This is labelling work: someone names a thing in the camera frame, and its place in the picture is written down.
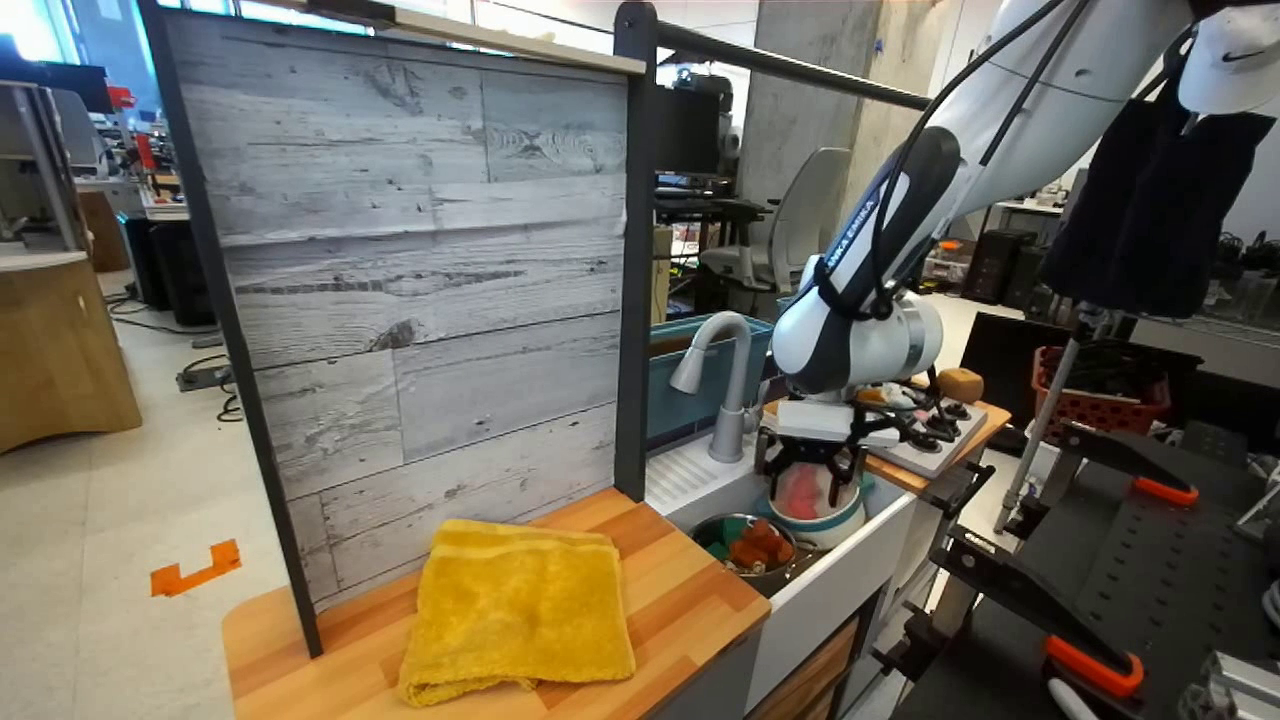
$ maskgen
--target wooden cabinet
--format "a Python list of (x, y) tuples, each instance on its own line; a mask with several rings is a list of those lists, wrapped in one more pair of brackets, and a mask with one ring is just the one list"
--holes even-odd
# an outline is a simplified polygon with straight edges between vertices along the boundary
[(861, 618), (842, 623), (783, 685), (775, 685), (754, 720), (829, 720), (855, 660)]
[(95, 276), (80, 254), (0, 260), (0, 452), (142, 424)]

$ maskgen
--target monitor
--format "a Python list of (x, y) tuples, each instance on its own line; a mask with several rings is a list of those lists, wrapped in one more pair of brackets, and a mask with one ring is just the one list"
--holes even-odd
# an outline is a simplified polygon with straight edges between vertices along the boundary
[(655, 88), (655, 172), (720, 172), (720, 96)]

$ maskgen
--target gray wood panel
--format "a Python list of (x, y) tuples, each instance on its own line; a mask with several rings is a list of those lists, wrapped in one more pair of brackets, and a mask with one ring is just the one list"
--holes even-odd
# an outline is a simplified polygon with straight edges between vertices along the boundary
[(588, 315), (397, 351), (405, 457), (613, 405), (618, 334), (618, 315)]
[(620, 177), (628, 145), (620, 94), (620, 85), (485, 75), (489, 177)]
[(613, 483), (623, 80), (165, 26), (318, 610)]
[(336, 591), (355, 591), (422, 563), (449, 516), (521, 522), (604, 489), (613, 410), (552, 422), (474, 452), (443, 452), (399, 474), (324, 494)]
[(264, 245), (234, 247), (229, 268), (259, 370), (618, 313), (620, 299), (607, 225)]
[(256, 373), (284, 495), (405, 464), (393, 351)]

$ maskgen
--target yellow towel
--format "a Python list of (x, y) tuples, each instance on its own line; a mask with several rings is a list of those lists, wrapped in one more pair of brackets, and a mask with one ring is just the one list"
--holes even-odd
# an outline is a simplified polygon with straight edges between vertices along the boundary
[(598, 531), (449, 522), (399, 664), (405, 704), (491, 685), (593, 685), (636, 672), (620, 555)]

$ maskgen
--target black frame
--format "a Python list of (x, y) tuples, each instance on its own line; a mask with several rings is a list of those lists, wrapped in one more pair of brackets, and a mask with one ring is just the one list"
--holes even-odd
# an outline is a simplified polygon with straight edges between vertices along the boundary
[(779, 54), (726, 45), (679, 26), (665, 26), (648, 0), (623, 0), (613, 18), (613, 54), (646, 64), (646, 75), (628, 80), (628, 256), (623, 256), (623, 360), (620, 360), (620, 439), (618, 439), (618, 489), (646, 502), (646, 422), (648, 422), (648, 268), (651, 268), (651, 161), (655, 161), (655, 49), (694, 54), (701, 61), (726, 61), (766, 75), (797, 85), (851, 94), (901, 108), (930, 108), (930, 96), (873, 85), (847, 71), (804, 64)]
[(220, 254), (212, 208), (210, 208), (210, 192), (206, 192), (206, 169), (201, 169), (201, 156), (197, 156), (188, 104), (184, 104), (178, 71), (174, 71), (174, 49), (167, 49), (167, 32), (165, 32), (165, 18), (162, 14), (178, 14), (178, 7), (162, 7), (157, 0), (142, 0), (149, 49), (154, 49), (154, 61), (157, 61), (162, 104), (165, 104), (165, 118), (167, 118), (167, 137), (174, 137), (174, 148), (179, 156), (179, 181), (184, 181), (184, 197), (188, 197), (188, 213), (191, 213), (191, 236), (197, 236), (201, 268), (206, 268), (206, 287), (210, 287), (210, 299), (218, 309), (218, 322), (220, 322), (220, 334), (226, 334), (226, 345), (229, 345), (229, 355), (234, 355), (234, 370), (237, 370), (239, 410), (245, 410), (245, 422), (248, 422), (256, 464), (264, 474), (264, 489), (268, 489), (268, 503), (272, 503), (272, 526), (277, 526), (277, 539), (280, 539), (280, 555), (284, 555), (298, 619), (305, 630), (309, 658), (324, 658), (318, 602), (314, 602), (314, 590), (309, 590), (309, 575), (305, 575), (305, 562), (299, 562), (299, 549), (298, 549), (287, 495), (284, 495), (284, 483), (280, 483), (272, 432), (268, 432), (268, 417), (264, 417), (264, 399), (259, 399), (259, 387), (256, 387), (256, 378), (254, 378), (254, 360), (248, 360), (237, 297), (234, 297), (234, 284), (229, 284), (226, 254)]

